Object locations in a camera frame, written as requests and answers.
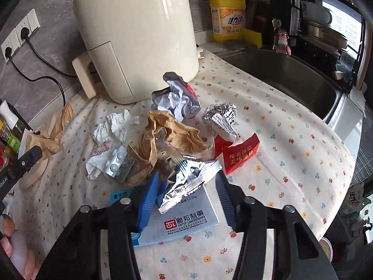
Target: tablecloth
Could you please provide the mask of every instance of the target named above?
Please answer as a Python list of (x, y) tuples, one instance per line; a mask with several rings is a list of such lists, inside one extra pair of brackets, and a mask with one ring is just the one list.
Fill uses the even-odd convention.
[[(259, 137), (256, 156), (229, 175), (228, 180), (264, 205), (294, 205), (315, 236), (321, 238), (343, 201), (355, 165), (339, 137), (292, 98), (207, 51), (190, 85), (202, 110), (214, 103), (237, 105), (233, 127), (241, 140), (253, 133)], [(16, 186), (11, 216), (17, 228), (26, 233), (29, 247), (39, 260), (46, 257), (81, 205), (107, 207), (109, 194), (123, 189), (122, 184), (102, 175), (92, 181), (86, 177), (85, 162), (95, 145), (92, 132), (98, 124), (104, 122), (106, 115), (128, 109), (140, 119), (136, 136), (147, 125), (150, 99), (119, 105), (108, 97), (101, 83), (96, 89), (97, 96), (91, 100), (84, 92), (71, 100), (75, 116), (65, 128), (64, 150), (50, 158), (40, 180), (26, 192)], [(201, 115), (202, 112), (184, 123), (197, 127), (210, 145), (213, 132), (201, 121)], [(206, 159), (212, 155), (213, 150), (200, 154)], [(135, 248), (143, 279), (232, 278), (242, 234), (227, 226), (213, 181), (206, 190), (219, 225), (184, 239)], [(271, 246), (273, 237), (269, 235), (268, 248)], [(107, 251), (103, 256), (103, 279), (109, 279)], [(271, 272), (272, 267), (267, 265), (265, 278), (270, 279)]]

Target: sink basin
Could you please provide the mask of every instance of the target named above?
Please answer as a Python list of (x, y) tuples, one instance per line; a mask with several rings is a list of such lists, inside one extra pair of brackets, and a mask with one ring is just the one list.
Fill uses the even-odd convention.
[(226, 62), (292, 97), (329, 123), (342, 91), (294, 57), (258, 49), (218, 53)]

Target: brown paper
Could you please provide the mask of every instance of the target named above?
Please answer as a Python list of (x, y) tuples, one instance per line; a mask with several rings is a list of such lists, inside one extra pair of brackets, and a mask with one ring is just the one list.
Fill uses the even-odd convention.
[(137, 161), (135, 175), (127, 181), (129, 187), (141, 184), (155, 167), (157, 162), (157, 149), (155, 135), (165, 130), (165, 140), (185, 154), (200, 153), (207, 149), (199, 137), (199, 130), (187, 126), (176, 120), (167, 111), (152, 110), (148, 114), (148, 126), (140, 138), (139, 152), (131, 145), (128, 153)]
[(73, 110), (68, 102), (57, 118), (50, 135), (46, 131), (42, 131), (39, 136), (33, 133), (27, 136), (26, 151), (35, 145), (39, 146), (42, 150), (42, 157), (39, 159), (38, 163), (62, 151), (63, 144), (61, 138), (63, 135), (63, 128), (72, 118)]

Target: human hand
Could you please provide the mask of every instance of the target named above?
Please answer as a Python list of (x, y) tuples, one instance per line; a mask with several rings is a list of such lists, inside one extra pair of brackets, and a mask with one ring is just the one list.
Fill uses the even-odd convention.
[[(3, 247), (5, 253), (10, 258), (13, 252), (13, 247), (11, 244), (11, 236), (14, 234), (16, 225), (14, 224), (13, 220), (9, 216), (7, 215), (3, 215), (3, 216), (4, 216), (4, 222), (3, 222), (4, 238), (0, 240), (0, 245)], [(40, 269), (40, 264), (36, 262), (35, 254), (31, 250), (27, 250), (27, 259), (26, 259), (25, 268), (23, 272), (21, 273), (22, 277), (25, 278), (25, 280), (35, 280), (39, 269)]]

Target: tiled wall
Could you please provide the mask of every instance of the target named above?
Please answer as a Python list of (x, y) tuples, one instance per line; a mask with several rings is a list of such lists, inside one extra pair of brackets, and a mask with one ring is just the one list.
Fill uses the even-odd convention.
[[(211, 29), (208, 2), (189, 0), (195, 31)], [(0, 43), (32, 9), (36, 10), (41, 28), (31, 40), (37, 51), (64, 72), (75, 74), (71, 61), (85, 51), (76, 26), (72, 0), (21, 0), (0, 31)], [(67, 89), (78, 81), (56, 74), (36, 58), (27, 44), (14, 55), (14, 63), (29, 78), (53, 76)], [(50, 80), (30, 83), (13, 66), (0, 58), (0, 98), (12, 103), (30, 121), (44, 106), (59, 95), (58, 87)]]

